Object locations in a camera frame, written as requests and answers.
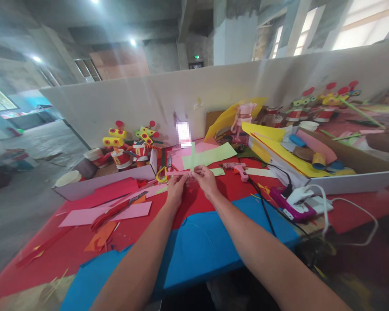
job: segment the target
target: hand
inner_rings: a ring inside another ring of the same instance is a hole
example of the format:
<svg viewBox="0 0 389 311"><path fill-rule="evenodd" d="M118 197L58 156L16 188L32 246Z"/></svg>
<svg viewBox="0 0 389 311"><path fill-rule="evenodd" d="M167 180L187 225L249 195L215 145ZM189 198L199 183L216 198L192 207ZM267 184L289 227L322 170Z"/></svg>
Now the hand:
<svg viewBox="0 0 389 311"><path fill-rule="evenodd" d="M174 175L169 180L169 185L167 186L167 200L166 204L169 204L173 207L179 207L182 203L182 193L183 187L187 180L188 173L184 175Z"/></svg>
<svg viewBox="0 0 389 311"><path fill-rule="evenodd" d="M196 166L191 175L198 181L200 188L202 188L209 201L214 195L220 194L216 185L215 175L213 175L212 171L207 166Z"/></svg>

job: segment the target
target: glue gun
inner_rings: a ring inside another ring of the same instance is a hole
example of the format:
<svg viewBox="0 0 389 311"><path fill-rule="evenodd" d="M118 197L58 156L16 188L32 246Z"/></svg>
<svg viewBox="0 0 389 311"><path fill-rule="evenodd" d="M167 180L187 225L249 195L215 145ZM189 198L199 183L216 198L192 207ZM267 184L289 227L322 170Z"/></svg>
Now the glue gun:
<svg viewBox="0 0 389 311"><path fill-rule="evenodd" d="M246 164L245 163L223 163L222 164L223 169L235 169L241 174L241 180L243 182L247 182L249 179L248 174L245 172Z"/></svg>

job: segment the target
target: forearm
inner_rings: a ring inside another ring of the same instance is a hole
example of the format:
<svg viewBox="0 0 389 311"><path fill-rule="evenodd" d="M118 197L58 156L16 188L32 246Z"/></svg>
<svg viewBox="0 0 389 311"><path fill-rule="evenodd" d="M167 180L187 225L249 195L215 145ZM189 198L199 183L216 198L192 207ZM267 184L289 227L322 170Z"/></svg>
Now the forearm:
<svg viewBox="0 0 389 311"><path fill-rule="evenodd" d="M343 310L346 304L282 243L221 194L211 197L239 256L282 310Z"/></svg>
<svg viewBox="0 0 389 311"><path fill-rule="evenodd" d="M167 203L105 283L91 310L141 310L150 299L178 206Z"/></svg>

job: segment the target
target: blue paper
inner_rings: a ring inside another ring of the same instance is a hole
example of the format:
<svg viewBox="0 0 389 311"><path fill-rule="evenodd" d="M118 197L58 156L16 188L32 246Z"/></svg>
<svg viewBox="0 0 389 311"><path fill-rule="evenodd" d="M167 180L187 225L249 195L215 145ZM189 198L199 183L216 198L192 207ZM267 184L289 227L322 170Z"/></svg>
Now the blue paper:
<svg viewBox="0 0 389 311"><path fill-rule="evenodd" d="M233 204L249 218L271 232L265 212L254 197ZM277 211L266 204L278 239L292 248L298 234ZM62 303L61 311L89 310L105 282L132 246L122 252L110 251L83 264ZM242 267L243 263L216 212L187 217L183 225L172 230L160 266L152 299L166 292L204 282L221 273Z"/></svg>

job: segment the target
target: cardboard box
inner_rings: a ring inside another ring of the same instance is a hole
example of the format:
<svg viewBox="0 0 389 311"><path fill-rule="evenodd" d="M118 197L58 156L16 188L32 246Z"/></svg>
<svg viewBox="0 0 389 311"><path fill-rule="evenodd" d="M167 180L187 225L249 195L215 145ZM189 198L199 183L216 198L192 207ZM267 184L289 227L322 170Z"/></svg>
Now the cardboard box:
<svg viewBox="0 0 389 311"><path fill-rule="evenodd" d="M158 150L153 149L151 150L150 164L100 177L98 177L99 171L104 169L111 170L112 167L98 169L88 159L83 158L77 165L72 168L72 171L79 171L79 173L81 173L83 177L88 178L88 180L80 181L74 184L67 184L63 187L53 186L52 189L66 200L76 201L91 195L95 189L115 183L128 177L132 177L134 179L147 179L150 181L156 178L157 157Z"/></svg>
<svg viewBox="0 0 389 311"><path fill-rule="evenodd" d="M359 149L333 141L326 136L307 130L303 131L330 147L337 157L343 161L344 165L354 169L357 172L357 175L309 178L298 172L282 157L253 137L249 138L249 147L258 155L263 151L269 153L271 156L270 163L281 168L290 175L294 189L306 185L317 184L323 187L326 194L345 194L378 191L389 186L389 162L369 155ZM288 178L285 173L274 167L269 168L285 186L288 184ZM316 189L312 190L317 194L321 194Z"/></svg>

